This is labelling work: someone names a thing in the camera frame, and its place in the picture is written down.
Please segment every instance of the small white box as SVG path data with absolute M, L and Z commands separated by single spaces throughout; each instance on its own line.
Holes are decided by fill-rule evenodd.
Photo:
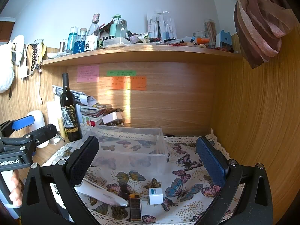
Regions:
M 156 205 L 163 203 L 163 190 L 162 188 L 151 188 L 149 189 L 149 200 L 150 205 Z
M 108 124 L 116 120 L 123 119 L 122 114 L 120 112 L 112 112 L 102 117 L 103 123 Z

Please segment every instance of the wooden shelf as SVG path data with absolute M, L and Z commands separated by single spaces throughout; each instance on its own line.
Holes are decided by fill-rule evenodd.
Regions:
M 82 52 L 47 59 L 44 66 L 72 66 L 114 62 L 227 62 L 242 59 L 241 54 L 188 46 L 129 46 Z

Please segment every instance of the curtain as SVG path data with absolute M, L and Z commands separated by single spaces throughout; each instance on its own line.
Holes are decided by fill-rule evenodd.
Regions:
M 297 19 L 285 0 L 238 0 L 234 22 L 243 56 L 252 68 L 268 62 Z

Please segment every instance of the clear plastic tray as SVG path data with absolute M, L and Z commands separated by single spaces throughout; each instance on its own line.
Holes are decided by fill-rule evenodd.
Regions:
M 124 47 L 130 46 L 130 41 L 123 37 L 116 37 L 103 41 L 103 48 Z
M 92 162 L 95 167 L 128 173 L 163 174 L 167 164 L 167 147 L 161 128 L 126 128 L 97 126 L 90 135 L 99 140 L 99 151 Z

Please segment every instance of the green sticky note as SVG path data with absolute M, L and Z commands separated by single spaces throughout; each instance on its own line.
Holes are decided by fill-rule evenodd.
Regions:
M 108 70 L 106 76 L 136 76 L 135 70 Z

